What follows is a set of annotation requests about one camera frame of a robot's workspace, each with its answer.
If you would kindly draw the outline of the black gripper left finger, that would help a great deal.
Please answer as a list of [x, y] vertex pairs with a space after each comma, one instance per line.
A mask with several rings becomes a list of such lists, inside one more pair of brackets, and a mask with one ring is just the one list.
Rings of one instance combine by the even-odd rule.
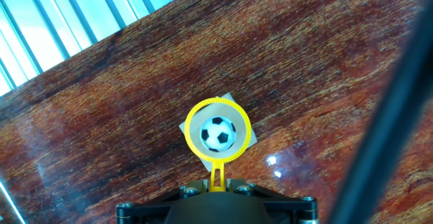
[[116, 205], [117, 224], [165, 223], [175, 204], [182, 200], [205, 194], [209, 189], [209, 180], [190, 181], [161, 196], [145, 203], [123, 202]]

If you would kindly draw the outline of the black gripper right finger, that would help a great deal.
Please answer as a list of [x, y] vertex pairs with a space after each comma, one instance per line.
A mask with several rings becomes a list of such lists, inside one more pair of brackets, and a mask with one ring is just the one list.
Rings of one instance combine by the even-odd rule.
[[247, 183], [245, 179], [227, 179], [226, 190], [256, 198], [272, 223], [319, 223], [317, 199], [312, 196], [288, 197], [255, 183]]

